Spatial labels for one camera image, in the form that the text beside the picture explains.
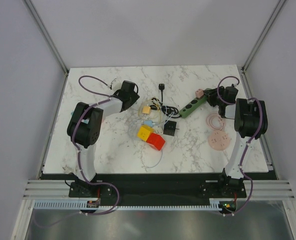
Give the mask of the yellow cube plug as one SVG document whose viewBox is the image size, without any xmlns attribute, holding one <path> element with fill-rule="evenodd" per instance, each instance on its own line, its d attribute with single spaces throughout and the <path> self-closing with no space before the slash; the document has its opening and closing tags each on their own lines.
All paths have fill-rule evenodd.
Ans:
<svg viewBox="0 0 296 240">
<path fill-rule="evenodd" d="M 153 132 L 154 132 L 154 129 L 152 127 L 150 127 L 148 125 L 142 125 L 139 128 L 139 131 L 137 133 L 137 137 L 146 142 L 148 140 L 148 137 Z"/>
</svg>

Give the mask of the red cube socket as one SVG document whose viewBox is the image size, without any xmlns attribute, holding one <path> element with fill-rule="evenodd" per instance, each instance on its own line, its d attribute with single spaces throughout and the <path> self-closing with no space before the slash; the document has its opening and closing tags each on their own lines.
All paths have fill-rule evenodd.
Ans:
<svg viewBox="0 0 296 240">
<path fill-rule="evenodd" d="M 156 149 L 158 151 L 160 151 L 164 144 L 165 144 L 165 140 L 156 133 L 151 133 L 148 137 L 148 139 L 146 140 L 146 142 L 153 148 Z"/>
</svg>

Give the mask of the pink plug adapter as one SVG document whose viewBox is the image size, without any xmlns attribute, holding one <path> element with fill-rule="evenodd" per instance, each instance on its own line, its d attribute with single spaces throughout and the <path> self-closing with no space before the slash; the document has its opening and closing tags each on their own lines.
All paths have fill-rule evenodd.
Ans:
<svg viewBox="0 0 296 240">
<path fill-rule="evenodd" d="M 199 88 L 195 91 L 195 96 L 196 96 L 196 99 L 201 99 L 203 96 L 204 96 L 204 91 Z"/>
</svg>

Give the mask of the blue plug adapter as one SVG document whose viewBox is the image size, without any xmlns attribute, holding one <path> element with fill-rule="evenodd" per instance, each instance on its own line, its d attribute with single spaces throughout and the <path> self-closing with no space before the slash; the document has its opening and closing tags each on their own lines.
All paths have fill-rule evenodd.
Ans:
<svg viewBox="0 0 296 240">
<path fill-rule="evenodd" d="M 152 122 L 151 120 L 145 120 L 144 124 L 147 125 L 147 126 L 150 126 L 150 127 L 153 127 L 155 125 L 155 123 Z"/>
</svg>

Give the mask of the yellow plug adapter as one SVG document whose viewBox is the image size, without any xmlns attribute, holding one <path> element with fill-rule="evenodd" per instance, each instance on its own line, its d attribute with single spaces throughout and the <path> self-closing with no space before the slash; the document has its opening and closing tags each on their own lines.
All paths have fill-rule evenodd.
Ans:
<svg viewBox="0 0 296 240">
<path fill-rule="evenodd" d="M 145 115 L 149 115 L 151 113 L 151 107 L 146 105 L 142 108 L 142 113 Z"/>
</svg>

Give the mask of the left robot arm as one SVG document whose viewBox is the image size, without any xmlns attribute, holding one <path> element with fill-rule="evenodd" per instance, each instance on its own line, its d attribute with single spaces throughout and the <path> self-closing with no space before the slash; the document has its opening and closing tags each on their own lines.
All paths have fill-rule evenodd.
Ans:
<svg viewBox="0 0 296 240">
<path fill-rule="evenodd" d="M 84 180 L 80 191 L 87 197 L 97 193 L 97 183 L 92 181 L 96 176 L 94 157 L 96 142 L 99 139 L 101 124 L 110 115 L 121 113 L 133 106 L 139 99 L 136 83 L 123 81 L 121 88 L 98 103 L 86 104 L 79 102 L 67 127 L 67 135 L 76 148 L 76 175 Z"/>
</svg>

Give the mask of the white plug adapter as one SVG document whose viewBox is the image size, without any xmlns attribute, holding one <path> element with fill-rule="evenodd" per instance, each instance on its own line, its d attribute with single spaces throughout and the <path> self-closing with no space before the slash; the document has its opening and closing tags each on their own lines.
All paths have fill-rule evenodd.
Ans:
<svg viewBox="0 0 296 240">
<path fill-rule="evenodd" d="M 159 135 L 163 134 L 163 129 L 160 126 L 155 126 L 153 127 L 153 129 L 156 134 L 159 134 Z"/>
</svg>

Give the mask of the black cube adapter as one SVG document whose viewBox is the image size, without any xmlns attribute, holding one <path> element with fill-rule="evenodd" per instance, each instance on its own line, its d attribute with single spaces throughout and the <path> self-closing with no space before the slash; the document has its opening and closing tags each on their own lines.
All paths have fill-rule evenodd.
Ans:
<svg viewBox="0 0 296 240">
<path fill-rule="evenodd" d="M 177 122 L 173 120 L 168 120 L 163 126 L 163 134 L 167 136 L 175 136 L 175 133 L 180 128 L 177 126 Z"/>
</svg>

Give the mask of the green power strip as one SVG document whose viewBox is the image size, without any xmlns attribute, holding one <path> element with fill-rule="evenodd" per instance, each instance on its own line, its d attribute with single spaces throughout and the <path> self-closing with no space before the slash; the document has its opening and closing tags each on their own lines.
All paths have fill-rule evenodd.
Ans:
<svg viewBox="0 0 296 240">
<path fill-rule="evenodd" d="M 204 95 L 201 98 L 194 98 L 187 105 L 185 105 L 180 111 L 179 115 L 181 118 L 185 119 L 191 115 L 197 108 L 207 101 L 207 97 Z"/>
</svg>

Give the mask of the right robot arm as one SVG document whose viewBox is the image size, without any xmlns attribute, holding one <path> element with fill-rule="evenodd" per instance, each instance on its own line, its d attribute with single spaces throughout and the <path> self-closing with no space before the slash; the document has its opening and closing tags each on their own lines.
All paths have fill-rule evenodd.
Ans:
<svg viewBox="0 0 296 240">
<path fill-rule="evenodd" d="M 224 167 L 217 192 L 228 197 L 235 190 L 235 186 L 243 182 L 244 167 L 256 141 L 266 133 L 268 118 L 265 102 L 256 98 L 237 98 L 238 90 L 232 85 L 216 89 L 206 89 L 204 95 L 212 107 L 218 107 L 218 114 L 222 118 L 234 121 L 236 142 L 232 155 Z"/>
</svg>

